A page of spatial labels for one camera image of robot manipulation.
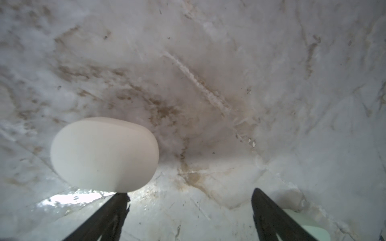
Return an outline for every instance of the marble surface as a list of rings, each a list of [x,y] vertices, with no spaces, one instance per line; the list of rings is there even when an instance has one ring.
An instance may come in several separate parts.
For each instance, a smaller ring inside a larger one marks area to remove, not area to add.
[[[69,186],[50,163],[55,134],[92,116],[143,125],[160,147],[122,240],[257,239],[255,187],[332,240],[378,238],[384,1],[0,7],[0,238],[61,240],[111,195]]]

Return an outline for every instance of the gray marble floor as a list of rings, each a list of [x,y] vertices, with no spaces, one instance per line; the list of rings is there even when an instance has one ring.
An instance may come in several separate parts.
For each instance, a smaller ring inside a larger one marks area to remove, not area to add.
[[[111,193],[53,171],[55,134],[105,116],[156,136],[122,240],[256,240],[250,197],[334,241],[386,217],[386,2],[3,0],[0,238],[61,240]]]

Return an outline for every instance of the white rounded object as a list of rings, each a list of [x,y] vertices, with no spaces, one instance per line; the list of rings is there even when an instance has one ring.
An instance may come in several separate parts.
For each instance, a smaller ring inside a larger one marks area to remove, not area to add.
[[[145,127],[106,117],[74,122],[51,145],[54,170],[70,184],[106,192],[146,185],[158,165],[158,143]]]

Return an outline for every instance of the light green object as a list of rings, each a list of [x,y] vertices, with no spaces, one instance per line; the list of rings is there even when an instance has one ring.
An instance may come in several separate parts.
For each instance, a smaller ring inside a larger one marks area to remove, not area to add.
[[[331,241],[330,234],[310,217],[289,209],[283,209],[295,222],[318,241]]]

